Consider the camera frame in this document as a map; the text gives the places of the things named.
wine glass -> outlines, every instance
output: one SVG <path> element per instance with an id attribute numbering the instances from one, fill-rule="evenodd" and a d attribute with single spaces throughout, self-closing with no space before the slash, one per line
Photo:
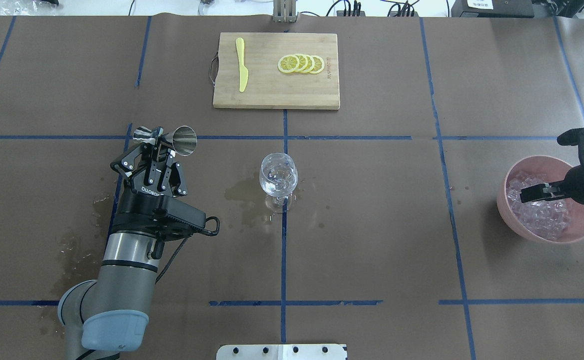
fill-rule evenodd
<path id="1" fill-rule="evenodd" d="M 267 193 L 265 203 L 276 214 L 283 214 L 294 203 L 298 184 L 294 160 L 282 152 L 267 155 L 260 164 L 260 187 Z"/>

white mounting plate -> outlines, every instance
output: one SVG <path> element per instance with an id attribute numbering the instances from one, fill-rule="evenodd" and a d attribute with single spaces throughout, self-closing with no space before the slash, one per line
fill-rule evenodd
<path id="1" fill-rule="evenodd" d="M 346 349 L 344 344 L 235 344 L 221 346 L 216 360 L 347 360 Z"/>

plastic bag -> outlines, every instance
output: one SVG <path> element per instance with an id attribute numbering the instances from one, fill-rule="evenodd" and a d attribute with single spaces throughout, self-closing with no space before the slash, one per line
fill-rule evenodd
<path id="1" fill-rule="evenodd" d="M 42 0 L 3 0 L 0 15 L 55 16 L 56 7 Z"/>

ice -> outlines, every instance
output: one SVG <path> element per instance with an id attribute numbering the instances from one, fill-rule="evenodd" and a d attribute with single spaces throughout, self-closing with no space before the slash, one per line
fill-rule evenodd
<path id="1" fill-rule="evenodd" d="M 507 184 L 507 201 L 516 218 L 534 234 L 557 241 L 571 224 L 570 203 L 565 200 L 521 203 L 521 190 L 546 182 L 547 175 L 519 171 Z"/>

bowl of ice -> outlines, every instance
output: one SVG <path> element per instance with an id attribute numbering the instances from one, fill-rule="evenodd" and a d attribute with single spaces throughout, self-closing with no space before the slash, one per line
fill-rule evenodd
<path id="1" fill-rule="evenodd" d="M 556 157 L 534 155 L 507 172 L 498 191 L 500 216 L 518 235 L 544 244 L 572 244 L 584 239 L 584 205 L 570 198 L 521 203 L 521 189 L 563 180 L 572 168 Z"/>

